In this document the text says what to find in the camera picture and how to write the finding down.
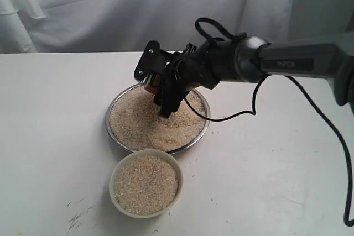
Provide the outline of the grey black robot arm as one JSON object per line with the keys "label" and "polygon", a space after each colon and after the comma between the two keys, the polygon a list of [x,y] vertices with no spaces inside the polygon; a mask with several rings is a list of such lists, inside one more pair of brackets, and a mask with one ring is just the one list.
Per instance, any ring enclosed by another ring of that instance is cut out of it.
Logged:
{"label": "grey black robot arm", "polygon": [[205,42],[166,66],[154,103],[168,118],[195,87],[212,90],[220,82],[257,83],[268,75],[324,79],[339,106],[353,106],[353,33],[274,44],[245,35]]}

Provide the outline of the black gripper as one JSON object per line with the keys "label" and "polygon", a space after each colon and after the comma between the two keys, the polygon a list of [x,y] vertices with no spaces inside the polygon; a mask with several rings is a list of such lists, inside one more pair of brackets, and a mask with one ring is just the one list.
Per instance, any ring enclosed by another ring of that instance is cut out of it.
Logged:
{"label": "black gripper", "polygon": [[202,86],[214,89],[220,82],[238,80],[235,53],[238,42],[218,39],[197,47],[187,43],[182,52],[173,52],[173,83],[154,81],[154,103],[158,115],[169,118],[178,111],[182,100],[193,89]]}

